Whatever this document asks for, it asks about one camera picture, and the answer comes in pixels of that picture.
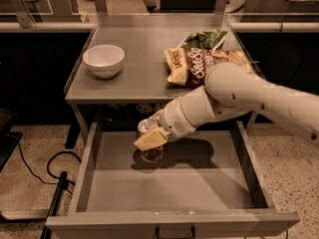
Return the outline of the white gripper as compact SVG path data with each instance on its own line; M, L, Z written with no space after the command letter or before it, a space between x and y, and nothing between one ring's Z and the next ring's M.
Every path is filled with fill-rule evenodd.
M184 137L195 131L195 127L187 120L181 108L181 98L169 102L162 110L151 115L150 120L158 121L162 127L149 130L134 142L135 147L141 151L164 145L170 134Z

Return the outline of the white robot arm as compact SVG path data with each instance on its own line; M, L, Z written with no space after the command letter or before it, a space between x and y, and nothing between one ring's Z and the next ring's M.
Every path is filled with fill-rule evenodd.
M169 102L144 123L135 141L141 151L157 148L171 136L184 137L209 122L256 112L319 146L319 96L272 84L232 63L208 71L204 84Z

